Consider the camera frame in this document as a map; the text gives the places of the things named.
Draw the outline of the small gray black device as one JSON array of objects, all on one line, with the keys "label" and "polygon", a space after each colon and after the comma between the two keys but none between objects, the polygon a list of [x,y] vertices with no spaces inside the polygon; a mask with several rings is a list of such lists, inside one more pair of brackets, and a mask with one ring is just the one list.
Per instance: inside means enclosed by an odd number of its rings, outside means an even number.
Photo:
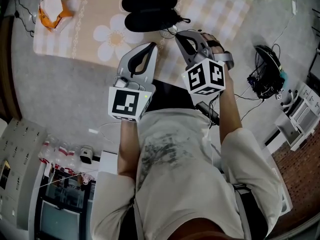
[{"label": "small gray black device", "polygon": [[85,164],[91,164],[93,153],[94,153],[94,150],[91,146],[83,145],[82,148],[80,149],[80,155],[79,155],[81,162]]}]

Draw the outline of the gray drawer cabinet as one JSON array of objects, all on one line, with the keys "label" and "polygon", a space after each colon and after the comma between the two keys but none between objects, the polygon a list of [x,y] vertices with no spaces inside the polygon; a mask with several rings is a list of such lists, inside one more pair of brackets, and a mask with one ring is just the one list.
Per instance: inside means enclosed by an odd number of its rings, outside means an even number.
[{"label": "gray drawer cabinet", "polygon": [[44,127],[12,119],[0,136],[0,218],[28,230],[33,188],[40,168]]}]

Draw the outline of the brown wooden step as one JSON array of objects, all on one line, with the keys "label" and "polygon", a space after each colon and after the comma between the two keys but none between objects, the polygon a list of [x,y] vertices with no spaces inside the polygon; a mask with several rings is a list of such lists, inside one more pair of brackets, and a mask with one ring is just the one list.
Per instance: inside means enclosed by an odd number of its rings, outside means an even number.
[{"label": "brown wooden step", "polygon": [[12,70],[13,25],[13,16],[6,16],[0,22],[0,119],[7,123],[22,119]]}]

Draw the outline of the person's white t-shirt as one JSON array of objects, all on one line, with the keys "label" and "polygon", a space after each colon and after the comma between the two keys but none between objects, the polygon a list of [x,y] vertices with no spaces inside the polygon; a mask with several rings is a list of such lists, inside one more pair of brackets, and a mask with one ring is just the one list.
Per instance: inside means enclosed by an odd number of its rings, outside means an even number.
[{"label": "person's white t-shirt", "polygon": [[147,112],[138,123],[141,149],[136,179],[105,171],[97,176],[92,240],[118,240],[121,223],[136,199],[146,240],[167,240],[183,223],[204,218],[228,236],[244,231],[234,184],[253,192],[271,231],[282,209],[282,185],[263,158],[254,135],[240,128],[221,145],[223,169],[214,167],[205,138],[209,120],[194,109]]}]

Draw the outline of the beige checked flower tablecloth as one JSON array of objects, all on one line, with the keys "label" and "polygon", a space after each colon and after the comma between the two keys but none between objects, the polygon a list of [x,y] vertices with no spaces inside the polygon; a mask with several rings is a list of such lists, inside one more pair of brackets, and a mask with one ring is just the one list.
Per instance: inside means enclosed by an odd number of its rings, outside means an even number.
[{"label": "beige checked flower tablecloth", "polygon": [[[63,0],[73,11],[71,22],[60,32],[50,32],[36,22],[34,52],[117,68],[121,57],[138,45],[158,45],[154,77],[183,87],[186,64],[175,39],[164,39],[159,31],[133,33],[125,27],[127,12],[122,0]],[[240,29],[250,0],[177,0],[175,11],[190,23],[177,24],[181,30],[195,29],[214,35],[226,50]]]}]

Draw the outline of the person's right forearm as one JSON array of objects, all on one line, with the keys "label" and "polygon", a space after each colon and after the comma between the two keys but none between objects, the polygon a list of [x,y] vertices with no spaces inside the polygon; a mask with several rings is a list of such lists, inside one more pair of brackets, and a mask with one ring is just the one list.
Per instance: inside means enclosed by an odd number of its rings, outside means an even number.
[{"label": "person's right forearm", "polygon": [[219,138],[222,144],[229,133],[242,128],[242,122],[234,93],[234,82],[228,67],[224,66],[225,90],[219,96]]}]

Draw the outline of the orange and white packet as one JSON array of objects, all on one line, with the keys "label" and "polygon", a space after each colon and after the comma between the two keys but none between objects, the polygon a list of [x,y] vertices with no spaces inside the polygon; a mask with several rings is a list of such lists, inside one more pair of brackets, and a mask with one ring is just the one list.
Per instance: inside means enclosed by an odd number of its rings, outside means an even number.
[{"label": "orange and white packet", "polygon": [[63,0],[41,0],[38,7],[40,23],[51,33],[60,33],[73,19],[74,13]]}]

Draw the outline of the black glasses case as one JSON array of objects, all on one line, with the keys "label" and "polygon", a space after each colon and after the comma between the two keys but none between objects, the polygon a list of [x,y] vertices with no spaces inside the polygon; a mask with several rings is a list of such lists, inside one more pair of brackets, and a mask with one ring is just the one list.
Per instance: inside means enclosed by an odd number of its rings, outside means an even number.
[{"label": "black glasses case", "polygon": [[122,8],[129,14],[125,27],[134,33],[148,33],[171,28],[180,22],[190,23],[181,17],[175,6],[178,0],[122,0]]}]

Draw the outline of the person's right hand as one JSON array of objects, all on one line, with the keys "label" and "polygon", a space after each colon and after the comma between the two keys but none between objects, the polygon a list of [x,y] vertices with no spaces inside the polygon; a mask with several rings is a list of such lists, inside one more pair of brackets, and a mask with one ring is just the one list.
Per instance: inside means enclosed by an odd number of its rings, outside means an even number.
[{"label": "person's right hand", "polygon": [[213,54],[223,54],[224,48],[221,43],[211,34],[202,33],[201,34],[204,40],[207,42],[207,45],[210,47]]}]

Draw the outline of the black battery pack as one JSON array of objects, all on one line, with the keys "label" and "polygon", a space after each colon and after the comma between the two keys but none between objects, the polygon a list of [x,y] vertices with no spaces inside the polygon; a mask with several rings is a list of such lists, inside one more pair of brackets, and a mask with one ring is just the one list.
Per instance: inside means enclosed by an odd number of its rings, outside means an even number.
[{"label": "black battery pack", "polygon": [[209,106],[204,101],[201,101],[195,105],[195,109],[200,111],[209,119],[210,126],[219,126],[220,118],[219,114],[213,110],[213,106]]}]

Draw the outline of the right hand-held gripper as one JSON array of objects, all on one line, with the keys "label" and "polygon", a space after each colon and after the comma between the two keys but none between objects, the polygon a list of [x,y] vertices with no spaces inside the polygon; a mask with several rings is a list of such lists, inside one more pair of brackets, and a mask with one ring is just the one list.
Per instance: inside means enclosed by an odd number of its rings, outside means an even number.
[{"label": "right hand-held gripper", "polygon": [[208,96],[226,89],[225,67],[234,67],[230,52],[213,54],[198,33],[177,33],[175,41],[187,64],[181,77],[189,94]]}]

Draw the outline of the white storage rack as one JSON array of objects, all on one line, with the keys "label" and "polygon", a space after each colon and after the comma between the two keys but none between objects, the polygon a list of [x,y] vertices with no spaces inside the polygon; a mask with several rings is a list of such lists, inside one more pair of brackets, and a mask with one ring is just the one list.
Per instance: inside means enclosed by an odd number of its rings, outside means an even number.
[{"label": "white storage rack", "polygon": [[320,123],[320,96],[306,83],[289,90],[289,102],[281,103],[282,114],[275,121],[292,151],[296,151],[315,133]]}]

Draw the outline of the person's left forearm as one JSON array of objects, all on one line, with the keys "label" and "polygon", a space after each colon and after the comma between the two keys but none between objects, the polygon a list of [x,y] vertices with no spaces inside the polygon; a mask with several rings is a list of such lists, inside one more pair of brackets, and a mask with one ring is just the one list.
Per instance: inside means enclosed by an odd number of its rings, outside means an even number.
[{"label": "person's left forearm", "polygon": [[140,153],[137,123],[123,120],[120,125],[117,173],[135,181]]}]

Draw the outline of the pack of clear red-label bottles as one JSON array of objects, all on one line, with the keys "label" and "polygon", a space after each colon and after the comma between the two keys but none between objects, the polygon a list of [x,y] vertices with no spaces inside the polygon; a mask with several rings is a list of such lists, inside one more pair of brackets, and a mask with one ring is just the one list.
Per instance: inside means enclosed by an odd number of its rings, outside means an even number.
[{"label": "pack of clear red-label bottles", "polygon": [[41,162],[56,170],[76,175],[80,166],[80,146],[69,144],[49,134],[43,142],[38,157]]}]

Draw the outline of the white cardboard box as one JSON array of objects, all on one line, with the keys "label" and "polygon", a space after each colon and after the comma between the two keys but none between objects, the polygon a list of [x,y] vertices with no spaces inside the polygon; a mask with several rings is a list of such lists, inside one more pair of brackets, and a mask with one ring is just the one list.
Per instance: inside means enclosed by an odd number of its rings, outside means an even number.
[{"label": "white cardboard box", "polygon": [[118,173],[118,155],[116,153],[102,151],[98,172],[107,172],[116,175]]}]

